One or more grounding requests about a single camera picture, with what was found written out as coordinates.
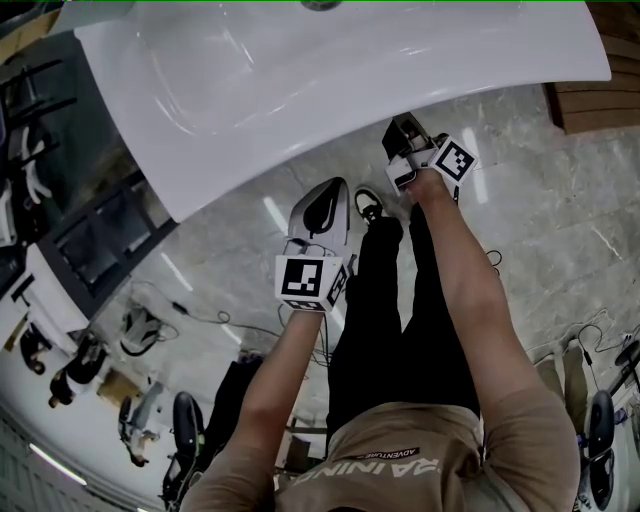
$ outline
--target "sink basin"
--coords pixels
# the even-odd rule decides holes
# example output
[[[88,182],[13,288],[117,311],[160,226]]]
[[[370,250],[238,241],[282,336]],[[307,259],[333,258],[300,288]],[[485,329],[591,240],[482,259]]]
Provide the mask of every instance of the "sink basin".
[[[76,35],[129,150],[180,222],[395,114],[528,83],[609,80],[583,3],[137,3]]]

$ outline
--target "wire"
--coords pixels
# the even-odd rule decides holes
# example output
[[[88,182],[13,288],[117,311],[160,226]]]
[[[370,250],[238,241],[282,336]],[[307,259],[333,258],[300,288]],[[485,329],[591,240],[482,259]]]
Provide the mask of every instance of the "wire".
[[[238,328],[241,328],[241,329],[248,329],[248,330],[251,330],[251,331],[262,332],[262,333],[274,336],[276,338],[280,337],[280,334],[275,333],[273,331],[270,331],[269,329],[264,329],[262,327],[257,327],[255,325],[237,324],[235,322],[232,322],[231,321],[231,315],[229,313],[227,313],[226,311],[223,311],[223,310],[218,311],[217,319],[202,318],[202,317],[196,316],[196,315],[192,314],[182,304],[180,304],[179,302],[176,302],[176,301],[172,300],[171,298],[169,298],[160,288],[158,288],[158,286],[155,283],[152,283],[151,281],[138,281],[138,280],[135,280],[135,281],[132,281],[131,284],[132,284],[132,286],[135,286],[136,284],[144,284],[144,285],[147,285],[147,286],[151,286],[156,291],[158,291],[158,293],[160,293],[160,295],[171,305],[171,307],[176,312],[180,313],[183,316],[187,316],[187,317],[189,317],[192,320],[195,320],[197,322],[201,322],[203,324],[213,324],[213,325],[229,325],[231,327],[238,327]]]
[[[158,336],[158,341],[173,341],[180,336],[180,331],[174,325],[171,325],[169,322],[165,322],[164,320],[160,320],[162,322],[162,327],[169,327],[175,331],[175,335],[172,338],[167,338],[166,336]]]
[[[301,254],[306,252],[306,249],[308,247],[320,247],[320,249],[322,249],[322,256],[335,256],[336,253],[334,251],[332,251],[331,249],[327,249],[326,247],[320,245],[320,244],[310,244],[308,243],[306,240],[302,240],[301,238],[291,238],[291,237],[286,237],[285,238],[285,246],[284,246],[284,254],[287,253],[287,249],[289,248],[289,244],[293,242],[297,245],[299,245],[301,247],[302,252]]]
[[[600,386],[598,386],[598,379],[596,379],[596,373],[593,371],[593,360],[591,359],[591,355],[589,354],[587,349],[584,348],[584,345],[582,344],[582,340],[580,339],[580,335],[582,334],[582,331],[584,331],[587,327],[595,327],[596,329],[598,329],[598,331],[600,331],[600,339],[602,339],[602,329],[600,329],[600,327],[598,327],[597,325],[587,324],[582,329],[580,329],[580,332],[578,332],[578,337],[576,338],[578,340],[578,343],[580,344],[580,347],[582,348],[584,358],[587,361],[587,364],[589,365],[589,369],[591,370],[591,375],[593,375],[593,383],[596,385],[596,389],[600,391]]]
[[[205,323],[205,324],[213,324],[213,325],[228,325],[231,327],[238,327],[240,329],[247,329],[250,331],[256,331],[256,332],[261,332],[261,333],[265,333],[265,334],[269,334],[275,338],[279,338],[282,333],[278,334],[276,332],[270,331],[269,329],[265,329],[263,327],[257,327],[255,325],[249,325],[249,324],[237,324],[235,322],[231,321],[231,315],[229,313],[227,313],[226,311],[218,311],[217,314],[217,319],[212,319],[212,318],[202,318],[196,315],[193,315],[186,307],[184,307],[182,304],[180,304],[179,302],[176,302],[174,300],[172,300],[170,297],[168,297],[155,283],[152,283],[151,281],[141,281],[141,280],[133,280],[131,281],[131,286],[132,286],[132,293],[133,293],[133,287],[136,284],[140,284],[140,285],[146,285],[146,286],[150,286],[152,288],[154,288],[172,307],[172,309],[174,309],[177,313],[180,313],[183,316],[189,317],[192,320],[195,320],[197,322],[201,322],[201,323]],[[277,314],[278,314],[278,320],[280,321],[280,326],[284,329],[285,328],[285,322],[284,319],[282,318],[282,308],[284,307],[284,304],[280,304],[278,306],[277,309]],[[331,362],[331,353],[329,352],[329,327],[327,326],[327,317],[326,315],[323,315],[323,321],[324,321],[324,336],[322,334],[322,331],[320,331],[320,343],[321,343],[321,349],[317,349],[314,348],[313,352],[311,354],[311,360],[316,363],[318,366],[321,366],[322,368],[328,368],[329,364]],[[175,329],[175,327],[173,327],[170,324],[167,324],[166,322],[163,322],[164,325],[168,325],[169,327],[172,327],[173,329]]]
[[[532,350],[536,350],[542,347],[547,347],[549,345],[552,344],[556,344],[559,343],[560,341],[564,340],[574,329],[574,327],[585,327],[588,325],[592,325],[593,327],[596,327],[598,329],[600,329],[596,324],[601,322],[604,318],[609,318],[609,311],[607,310],[607,308],[602,308],[601,310],[599,310],[597,313],[595,313],[591,318],[589,318],[587,321],[585,322],[577,322],[577,323],[573,323],[570,324],[569,327],[567,327],[567,330],[564,332],[564,334],[554,340],[551,341],[547,341],[546,343],[541,343],[540,345],[536,345],[535,347],[531,347],[528,348],[526,350],[527,353],[531,352]],[[607,332],[609,332],[609,329],[607,329],[606,331],[602,331],[602,329],[600,329],[600,331],[602,332],[602,334],[606,334]],[[600,344],[602,343],[602,337],[596,342],[596,346],[595,348],[597,349]],[[604,350],[595,350],[597,353],[600,352],[604,352]]]
[[[498,255],[498,261],[496,261],[495,263],[493,261],[491,261],[490,254],[497,254]],[[497,249],[491,249],[490,251],[487,252],[487,258],[489,258],[489,263],[491,263],[491,266],[493,267],[493,270],[495,270],[496,274],[498,274],[498,276],[500,276],[500,270],[498,270],[498,265],[500,265],[500,263],[502,263],[502,253],[500,251],[498,251]]]
[[[153,285],[153,283],[151,283],[149,281],[144,281],[144,283]],[[131,293],[129,294],[128,300],[130,302],[135,302],[135,303],[139,304],[137,300],[133,299],[133,286],[131,287]],[[158,315],[153,315],[153,316],[157,318],[158,322],[160,322],[160,324],[161,324],[160,330],[162,330],[165,327],[168,327],[169,329],[173,329],[173,332],[175,333],[171,338],[167,338],[166,336],[158,334],[158,336],[156,337],[156,341],[159,341],[159,342],[173,341],[173,340],[178,339],[180,337],[180,331],[178,330],[178,328],[175,325],[170,324],[169,322],[167,322],[166,320],[163,320],[162,318],[159,318]]]

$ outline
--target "black pants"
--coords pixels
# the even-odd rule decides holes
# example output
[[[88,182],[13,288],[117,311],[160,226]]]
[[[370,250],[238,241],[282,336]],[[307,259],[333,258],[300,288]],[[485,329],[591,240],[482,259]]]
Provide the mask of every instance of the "black pants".
[[[204,433],[204,448],[198,455],[197,466],[201,471],[209,467],[214,455],[231,438],[238,423],[244,394],[261,364],[262,359],[254,359],[249,363],[233,362],[229,366],[216,393],[213,412]]]
[[[418,205],[409,231],[418,274],[413,316],[404,332],[397,305],[400,221],[378,219],[362,240],[358,275],[347,282],[344,331],[329,367],[327,440],[358,414],[387,402],[460,405],[479,415]]]
[[[73,360],[65,367],[67,376],[78,384],[89,384],[102,368],[107,353],[95,339],[87,337]]]

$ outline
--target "beige t-shirt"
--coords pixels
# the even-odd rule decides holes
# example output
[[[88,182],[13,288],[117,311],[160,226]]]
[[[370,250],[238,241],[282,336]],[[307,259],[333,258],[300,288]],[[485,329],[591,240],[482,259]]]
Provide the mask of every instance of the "beige t-shirt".
[[[491,411],[491,421],[481,465],[471,411],[378,406],[336,432],[324,463],[275,494],[272,461],[229,446],[187,493],[181,511],[571,510],[580,464],[559,398],[546,389],[513,394]]]

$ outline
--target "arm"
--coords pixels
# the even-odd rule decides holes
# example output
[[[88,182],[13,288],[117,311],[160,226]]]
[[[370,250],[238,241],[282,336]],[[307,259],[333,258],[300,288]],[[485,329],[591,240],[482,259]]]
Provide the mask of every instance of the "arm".
[[[515,491],[530,510],[570,510],[580,474],[575,432],[518,341],[498,275],[436,171],[420,171],[410,195],[427,219],[485,419],[487,463],[470,485],[489,479],[485,488]]]
[[[318,338],[322,315],[294,312],[251,381],[238,425],[227,445],[260,450],[275,463],[284,430]]]
[[[261,510],[273,496],[282,436],[318,337],[322,315],[294,312],[244,396],[224,450],[189,490],[181,512]]]
[[[511,323],[500,278],[467,227],[442,177],[420,171],[410,195],[431,231],[442,291],[464,350],[485,420],[518,391],[544,389]]]

